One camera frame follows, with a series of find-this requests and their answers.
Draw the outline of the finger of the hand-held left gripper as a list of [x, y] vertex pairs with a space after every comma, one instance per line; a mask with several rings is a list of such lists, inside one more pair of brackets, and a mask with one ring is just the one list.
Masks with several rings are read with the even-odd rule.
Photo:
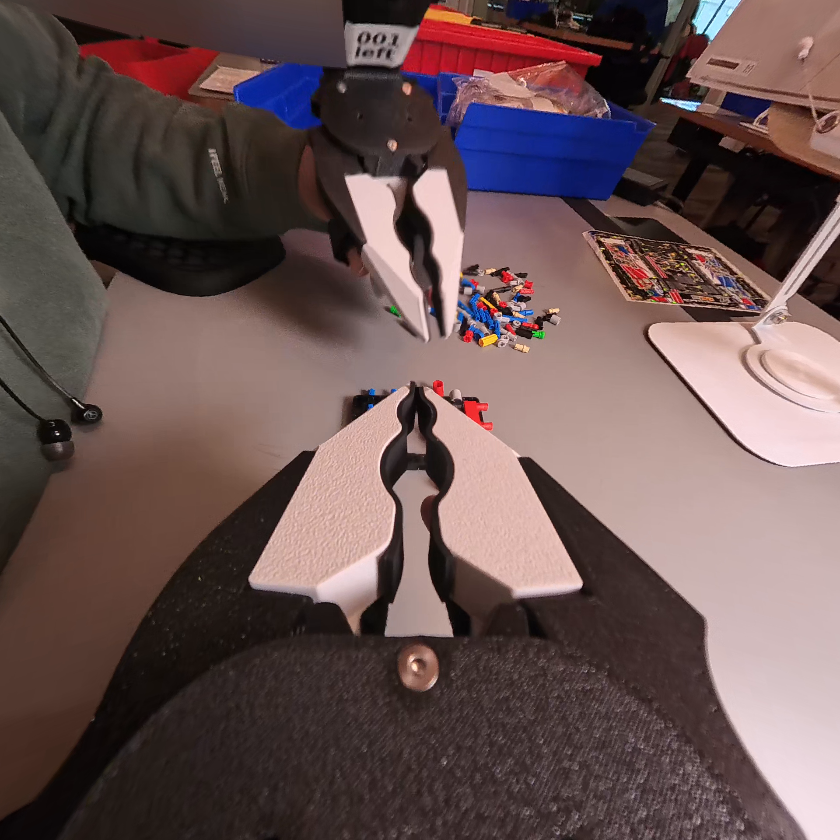
[[406, 196], [406, 180], [397, 175], [348, 174], [344, 181], [364, 238], [365, 266], [410, 332], [429, 341], [424, 293], [414, 278], [408, 249], [396, 232], [397, 204]]
[[465, 239], [447, 171], [426, 170], [409, 188], [403, 210], [413, 235], [402, 314], [419, 339], [447, 338], [455, 328]]

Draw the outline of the wooden standing desk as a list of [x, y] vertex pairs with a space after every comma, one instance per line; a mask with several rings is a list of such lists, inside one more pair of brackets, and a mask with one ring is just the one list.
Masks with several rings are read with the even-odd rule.
[[670, 102], [664, 107], [677, 117], [668, 142], [689, 158], [671, 193], [675, 200], [684, 203], [710, 165], [763, 194], [827, 201], [838, 194], [837, 174], [798, 153], [783, 152], [769, 135], [743, 125], [741, 115], [693, 111]]

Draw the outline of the black flat device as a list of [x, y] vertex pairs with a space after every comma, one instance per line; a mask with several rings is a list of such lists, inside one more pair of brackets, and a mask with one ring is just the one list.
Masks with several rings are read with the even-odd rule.
[[667, 197], [669, 184], [664, 178], [628, 167], [613, 189], [613, 195], [639, 206], [650, 206]]

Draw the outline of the brown cardboard box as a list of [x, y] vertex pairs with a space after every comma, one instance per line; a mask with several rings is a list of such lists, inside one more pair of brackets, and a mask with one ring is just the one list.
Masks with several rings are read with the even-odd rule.
[[212, 63], [187, 89], [187, 98], [195, 102], [231, 102], [238, 84], [249, 81], [266, 70], [262, 62], [251, 61], [246, 66]]

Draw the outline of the clear bags of parts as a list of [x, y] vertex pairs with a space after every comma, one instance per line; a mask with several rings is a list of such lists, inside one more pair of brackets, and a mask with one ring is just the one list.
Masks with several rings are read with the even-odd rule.
[[461, 124], [471, 104], [595, 119], [612, 117], [604, 97], [564, 61], [458, 76], [454, 84], [455, 98], [446, 117], [450, 127]]

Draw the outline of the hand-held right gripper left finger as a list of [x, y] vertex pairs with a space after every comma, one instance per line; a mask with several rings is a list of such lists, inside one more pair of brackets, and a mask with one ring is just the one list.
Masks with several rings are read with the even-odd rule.
[[396, 389], [311, 457], [249, 574], [259, 592], [336, 605], [361, 634], [383, 634], [403, 576], [403, 506], [415, 384]]

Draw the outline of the lego instruction booklet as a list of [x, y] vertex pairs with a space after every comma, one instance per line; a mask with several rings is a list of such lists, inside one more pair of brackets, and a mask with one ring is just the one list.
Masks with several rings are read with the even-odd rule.
[[713, 248], [601, 230], [583, 237], [628, 301], [745, 314], [759, 313], [770, 302]]
[[838, 110], [839, 2], [741, 2], [688, 78], [708, 89]]

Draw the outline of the red plastic bin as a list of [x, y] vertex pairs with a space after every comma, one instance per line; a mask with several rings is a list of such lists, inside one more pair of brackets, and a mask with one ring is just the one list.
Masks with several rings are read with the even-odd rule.
[[559, 61], [585, 77], [602, 58], [530, 33], [493, 28], [476, 17], [433, 4], [425, 13], [403, 69], [427, 76], [440, 72], [472, 76], [476, 70], [496, 73]]

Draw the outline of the black lego frame assembly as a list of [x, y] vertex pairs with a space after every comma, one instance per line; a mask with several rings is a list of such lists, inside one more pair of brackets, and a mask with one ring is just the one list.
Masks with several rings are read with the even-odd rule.
[[[447, 391], [442, 380], [435, 380], [432, 383], [434, 392], [443, 397], [449, 404], [457, 408], [460, 412], [467, 415], [475, 423], [480, 425], [486, 431], [493, 430], [493, 423], [488, 422], [485, 418], [485, 412], [488, 410], [488, 404], [482, 402], [478, 397], [472, 395], [464, 395], [462, 391], [454, 388]], [[363, 389], [354, 395], [347, 397], [343, 404], [342, 425], [349, 425], [363, 414], [369, 412], [365, 408], [365, 397], [369, 390]], [[388, 396], [394, 393], [394, 388], [376, 389], [378, 392], [378, 400], [374, 407], [384, 401]], [[409, 451], [406, 458], [406, 470], [408, 471], [425, 471], [426, 456], [424, 452]]]

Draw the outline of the pile of small lego pieces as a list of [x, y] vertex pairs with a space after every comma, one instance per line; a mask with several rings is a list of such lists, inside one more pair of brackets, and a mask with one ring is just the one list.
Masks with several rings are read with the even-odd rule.
[[558, 308], [537, 308], [534, 283], [527, 272], [466, 266], [460, 271], [455, 312], [459, 342], [481, 350], [528, 354], [561, 324]]

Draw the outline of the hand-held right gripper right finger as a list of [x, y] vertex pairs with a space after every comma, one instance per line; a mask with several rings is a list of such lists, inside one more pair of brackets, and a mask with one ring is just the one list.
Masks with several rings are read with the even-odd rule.
[[418, 388], [418, 428], [437, 496], [429, 569], [455, 610], [454, 632], [477, 634], [499, 606], [570, 595], [583, 580], [519, 455], [430, 387]]

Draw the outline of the blue plastic bin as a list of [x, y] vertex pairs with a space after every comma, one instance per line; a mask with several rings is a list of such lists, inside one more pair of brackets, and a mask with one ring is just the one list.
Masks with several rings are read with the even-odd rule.
[[322, 73], [320, 66], [283, 63], [238, 84], [234, 99], [276, 115], [295, 130], [313, 129], [320, 120], [312, 112], [311, 101]]
[[437, 110], [471, 191], [604, 200], [654, 127], [609, 101], [609, 119], [471, 104], [461, 124], [450, 127], [458, 76], [475, 75], [437, 75]]

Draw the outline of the black knit cloth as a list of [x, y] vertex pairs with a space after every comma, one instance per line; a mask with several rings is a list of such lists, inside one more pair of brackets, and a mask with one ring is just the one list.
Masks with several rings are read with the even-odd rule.
[[90, 260], [159, 291], [190, 298], [235, 291], [277, 268], [286, 257], [279, 237], [191, 240], [83, 224], [76, 224], [74, 235]]

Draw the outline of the person's left forearm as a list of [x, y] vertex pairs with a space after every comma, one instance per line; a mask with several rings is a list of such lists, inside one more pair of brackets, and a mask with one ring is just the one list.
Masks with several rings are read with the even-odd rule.
[[16, 3], [2, 3], [1, 59], [2, 117], [64, 218], [195, 240], [326, 230], [298, 192], [308, 136], [273, 114], [165, 96]]

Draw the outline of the person's left hand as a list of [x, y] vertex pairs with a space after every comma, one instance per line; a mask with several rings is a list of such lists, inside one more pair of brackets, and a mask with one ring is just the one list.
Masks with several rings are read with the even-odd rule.
[[[306, 144], [303, 148], [298, 167], [297, 183], [301, 203], [307, 208], [310, 215], [316, 217], [326, 226], [329, 226], [333, 219], [333, 214], [330, 206], [324, 200], [319, 185], [314, 153], [309, 144]], [[364, 278], [369, 276], [361, 253], [357, 249], [349, 248], [344, 256], [335, 255], [334, 258], [339, 263], [347, 266], [353, 277]]]

